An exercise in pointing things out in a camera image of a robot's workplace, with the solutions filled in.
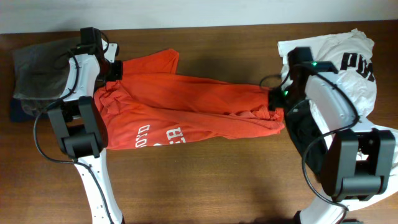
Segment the orange red printed t-shirt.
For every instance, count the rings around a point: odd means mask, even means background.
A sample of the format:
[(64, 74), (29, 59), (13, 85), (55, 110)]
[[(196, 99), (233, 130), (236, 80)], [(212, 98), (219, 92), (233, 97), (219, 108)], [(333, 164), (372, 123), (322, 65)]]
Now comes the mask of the orange red printed t-shirt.
[(122, 79), (95, 92), (110, 150), (256, 138), (283, 130), (284, 113), (268, 108), (267, 90), (179, 75), (178, 60), (173, 49), (127, 60)]

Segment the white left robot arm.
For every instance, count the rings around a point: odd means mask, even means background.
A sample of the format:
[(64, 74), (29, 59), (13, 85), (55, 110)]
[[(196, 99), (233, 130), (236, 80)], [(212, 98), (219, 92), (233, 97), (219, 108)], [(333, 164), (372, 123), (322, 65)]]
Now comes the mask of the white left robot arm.
[(93, 223), (124, 223), (109, 179), (108, 132), (98, 111), (95, 91), (122, 79), (119, 46), (94, 27), (80, 30), (80, 43), (68, 51), (69, 74), (60, 98), (44, 111), (50, 119), (66, 164), (76, 167), (86, 192)]

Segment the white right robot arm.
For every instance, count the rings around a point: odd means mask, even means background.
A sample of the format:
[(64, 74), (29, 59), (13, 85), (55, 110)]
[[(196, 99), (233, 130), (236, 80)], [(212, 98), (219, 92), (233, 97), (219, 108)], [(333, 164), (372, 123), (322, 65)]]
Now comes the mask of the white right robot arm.
[(294, 223), (346, 223), (348, 212), (397, 192), (397, 131), (368, 119), (376, 82), (354, 50), (315, 56), (310, 47), (285, 54), (282, 83), (270, 107), (281, 107), (304, 175), (321, 184)]

